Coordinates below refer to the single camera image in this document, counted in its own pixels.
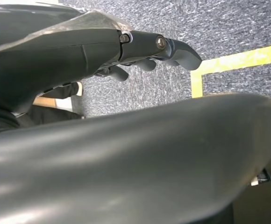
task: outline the robotic hand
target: robotic hand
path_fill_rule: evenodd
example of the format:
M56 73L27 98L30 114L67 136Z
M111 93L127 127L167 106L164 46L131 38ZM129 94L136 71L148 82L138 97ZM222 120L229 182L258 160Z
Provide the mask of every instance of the robotic hand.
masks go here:
M98 11L0 5L0 101L11 112L26 112L37 95L83 78L125 81L129 74L117 65L151 71L156 60L187 70L201 63L186 43L134 31L124 21Z

